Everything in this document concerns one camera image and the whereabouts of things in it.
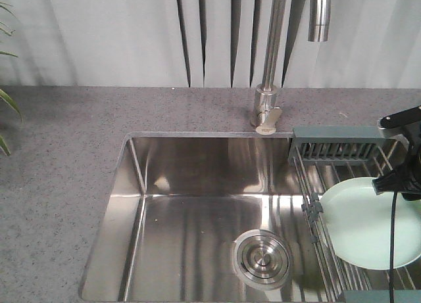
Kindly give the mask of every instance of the plate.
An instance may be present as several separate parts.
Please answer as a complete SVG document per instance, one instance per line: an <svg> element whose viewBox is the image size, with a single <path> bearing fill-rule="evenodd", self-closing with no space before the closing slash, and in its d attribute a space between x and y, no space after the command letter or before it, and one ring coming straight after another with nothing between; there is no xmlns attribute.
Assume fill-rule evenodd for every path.
<svg viewBox="0 0 421 303"><path fill-rule="evenodd" d="M390 214L393 193L377 195L372 177L342 181L328 189L320 203L335 254L366 269L389 269ZM397 197L395 268L421 256L420 201Z"/></svg>

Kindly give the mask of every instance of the stainless steel sink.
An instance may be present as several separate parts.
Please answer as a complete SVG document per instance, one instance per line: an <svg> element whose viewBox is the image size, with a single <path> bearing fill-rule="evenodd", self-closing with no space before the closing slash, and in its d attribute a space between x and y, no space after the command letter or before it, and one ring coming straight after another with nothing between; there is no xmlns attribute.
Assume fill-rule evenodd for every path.
<svg viewBox="0 0 421 303"><path fill-rule="evenodd" d="M129 138L82 298L329 301L289 135L254 136Z"/></svg>

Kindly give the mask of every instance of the dish drying rack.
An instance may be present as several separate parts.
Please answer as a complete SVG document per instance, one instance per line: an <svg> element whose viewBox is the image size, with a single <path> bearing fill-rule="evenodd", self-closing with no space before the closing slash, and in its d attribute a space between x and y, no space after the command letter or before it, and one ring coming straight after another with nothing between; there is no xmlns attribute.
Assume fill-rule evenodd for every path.
<svg viewBox="0 0 421 303"><path fill-rule="evenodd" d="M330 302L344 291L387 290L388 270L354 266L335 255L319 202L331 186L354 177L380 177L400 164L406 153L405 139L384 139L374 127L299 127L289 150L303 194L312 244ZM421 260L394 269L395 289L421 289Z"/></svg>

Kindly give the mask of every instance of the green plant leaf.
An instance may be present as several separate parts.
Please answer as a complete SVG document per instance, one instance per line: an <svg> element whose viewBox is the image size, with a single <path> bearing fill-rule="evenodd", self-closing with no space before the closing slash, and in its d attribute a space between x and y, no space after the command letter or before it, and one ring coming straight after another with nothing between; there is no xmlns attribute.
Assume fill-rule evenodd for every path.
<svg viewBox="0 0 421 303"><path fill-rule="evenodd" d="M10 107L13 108L14 111L16 111L19 116L20 116L20 121L22 121L22 114L20 113L20 110L18 108L18 105L15 103L15 101L13 99L11 99L11 97L6 94L5 91L3 91L2 89L0 89L0 98L2 98Z"/></svg>
<svg viewBox="0 0 421 303"><path fill-rule="evenodd" d="M9 36L12 35L13 32L14 32L14 30L8 31L8 30L4 29L3 27L0 27L0 30L2 32L4 32L5 34L9 35Z"/></svg>
<svg viewBox="0 0 421 303"><path fill-rule="evenodd" d="M5 24L4 22L0 21L0 25L3 25L4 27L8 29L12 29L8 24Z"/></svg>
<svg viewBox="0 0 421 303"><path fill-rule="evenodd" d="M7 156L11 154L11 152L9 151L9 148L6 145L5 140L2 138L1 135L0 135L0 148L5 152Z"/></svg>
<svg viewBox="0 0 421 303"><path fill-rule="evenodd" d="M15 17L15 18L16 18L16 16L12 13L12 11L11 11L10 9L8 9L5 5L7 5L7 6L12 6L12 5L5 4L5 3L1 3L1 2L0 2L0 9L4 9L5 11L7 11L7 12L11 13L13 17Z"/></svg>
<svg viewBox="0 0 421 303"><path fill-rule="evenodd" d="M13 53L6 52L6 51L0 51L0 55L10 55L11 57L18 58L17 55L14 55Z"/></svg>

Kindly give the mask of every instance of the black device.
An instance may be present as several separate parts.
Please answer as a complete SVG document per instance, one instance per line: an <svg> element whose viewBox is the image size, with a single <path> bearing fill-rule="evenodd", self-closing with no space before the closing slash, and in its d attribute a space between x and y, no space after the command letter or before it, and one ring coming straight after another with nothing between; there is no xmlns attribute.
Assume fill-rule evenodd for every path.
<svg viewBox="0 0 421 303"><path fill-rule="evenodd" d="M387 137L402 134L409 142L405 161L385 175L373 180L377 194L402 193L405 200L421 199L421 106L379 120L380 131Z"/></svg>

